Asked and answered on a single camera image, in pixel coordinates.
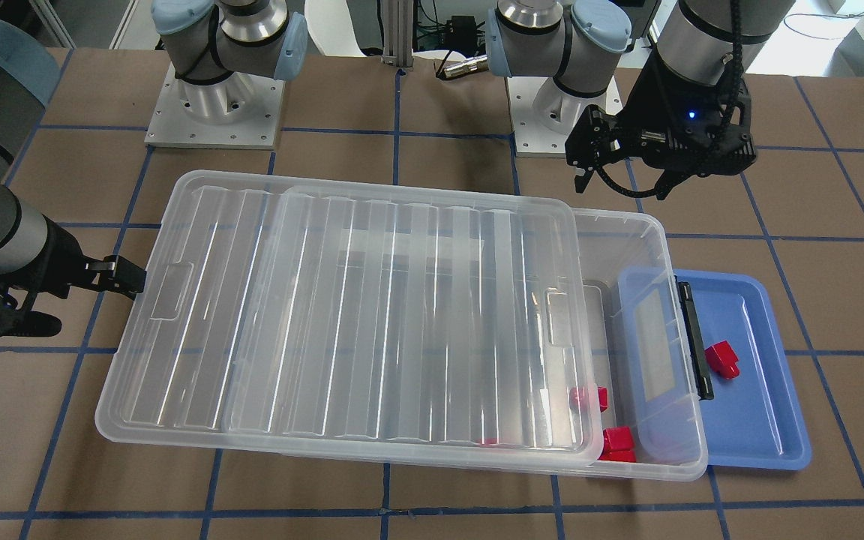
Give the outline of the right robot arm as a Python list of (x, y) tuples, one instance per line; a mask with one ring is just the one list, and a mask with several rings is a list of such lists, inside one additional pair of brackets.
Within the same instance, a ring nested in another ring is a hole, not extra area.
[[(269, 147), (284, 83), (308, 54), (308, 21), (284, 1), (154, 1), (151, 19), (172, 73), (147, 143), (159, 147)], [(58, 88), (58, 62), (30, 34), (0, 20), (0, 338), (57, 335), (34, 309), (42, 294), (114, 292), (134, 299), (146, 271), (120, 255), (93, 259), (68, 230), (3, 180)]]

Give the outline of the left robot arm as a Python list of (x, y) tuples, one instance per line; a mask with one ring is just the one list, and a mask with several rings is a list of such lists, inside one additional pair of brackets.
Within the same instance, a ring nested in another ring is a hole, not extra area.
[(690, 178), (737, 176), (758, 159), (746, 68), (790, 1), (678, 1), (622, 109), (598, 103), (633, 41), (611, 1), (498, 1), (484, 50), (498, 77), (541, 77), (538, 110), (565, 134), (582, 194), (594, 176), (617, 194), (665, 200)]

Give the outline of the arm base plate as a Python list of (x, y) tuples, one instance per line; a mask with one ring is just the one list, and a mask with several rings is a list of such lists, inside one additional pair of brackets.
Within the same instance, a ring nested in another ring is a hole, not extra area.
[(615, 78), (593, 99), (562, 92), (549, 76), (512, 76), (506, 79), (506, 86), (519, 157), (564, 158), (566, 138), (587, 105), (596, 105), (607, 114), (622, 109)]
[(215, 85), (192, 85), (169, 66), (148, 120), (145, 143), (157, 148), (274, 150), (286, 83), (233, 73)]

